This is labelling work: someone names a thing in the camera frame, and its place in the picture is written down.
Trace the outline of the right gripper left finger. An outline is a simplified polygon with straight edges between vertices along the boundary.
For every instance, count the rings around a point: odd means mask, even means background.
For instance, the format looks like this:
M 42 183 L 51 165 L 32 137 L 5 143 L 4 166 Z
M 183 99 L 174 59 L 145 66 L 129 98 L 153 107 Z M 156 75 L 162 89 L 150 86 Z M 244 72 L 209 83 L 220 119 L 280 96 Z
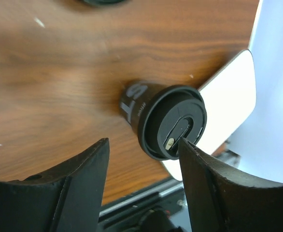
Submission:
M 103 138 L 41 173 L 0 181 L 0 232 L 94 232 L 109 156 Z

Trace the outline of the black cup lid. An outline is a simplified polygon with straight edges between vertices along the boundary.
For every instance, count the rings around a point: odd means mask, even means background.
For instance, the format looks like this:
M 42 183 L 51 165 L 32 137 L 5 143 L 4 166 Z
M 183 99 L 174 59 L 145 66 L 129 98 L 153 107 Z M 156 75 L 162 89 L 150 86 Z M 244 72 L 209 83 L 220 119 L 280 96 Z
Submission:
M 151 84 L 136 133 L 142 150 L 158 161 L 178 160 L 182 138 L 196 144 L 205 131 L 207 112 L 201 93 L 186 85 Z

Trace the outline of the white square plate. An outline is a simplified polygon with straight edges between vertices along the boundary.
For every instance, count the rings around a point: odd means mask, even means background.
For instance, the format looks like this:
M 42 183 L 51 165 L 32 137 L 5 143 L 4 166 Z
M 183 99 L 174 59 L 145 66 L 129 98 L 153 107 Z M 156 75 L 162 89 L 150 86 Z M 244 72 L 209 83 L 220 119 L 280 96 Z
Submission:
M 204 100 L 207 123 L 195 144 L 213 154 L 251 114 L 256 103 L 253 55 L 246 49 L 207 81 L 199 92 Z M 165 160 L 162 165 L 177 180 L 182 176 L 179 159 Z

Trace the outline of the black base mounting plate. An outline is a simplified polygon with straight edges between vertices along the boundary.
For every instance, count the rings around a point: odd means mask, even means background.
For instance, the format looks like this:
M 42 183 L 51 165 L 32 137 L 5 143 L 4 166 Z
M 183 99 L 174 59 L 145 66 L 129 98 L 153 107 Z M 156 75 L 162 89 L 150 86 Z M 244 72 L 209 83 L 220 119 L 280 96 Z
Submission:
M 175 229 L 169 216 L 187 208 L 194 230 L 199 232 L 243 232 L 241 212 L 230 209 L 218 195 L 218 186 L 199 166 L 187 169 L 185 180 L 164 180 L 131 196 L 104 206 L 99 214 L 99 232 L 168 232 Z

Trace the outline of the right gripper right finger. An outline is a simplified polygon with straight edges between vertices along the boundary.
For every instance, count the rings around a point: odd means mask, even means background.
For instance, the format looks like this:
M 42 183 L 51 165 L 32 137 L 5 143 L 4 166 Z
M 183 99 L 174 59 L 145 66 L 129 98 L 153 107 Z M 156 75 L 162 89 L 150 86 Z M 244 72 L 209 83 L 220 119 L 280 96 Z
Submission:
M 283 183 L 263 179 L 179 142 L 194 232 L 283 232 Z

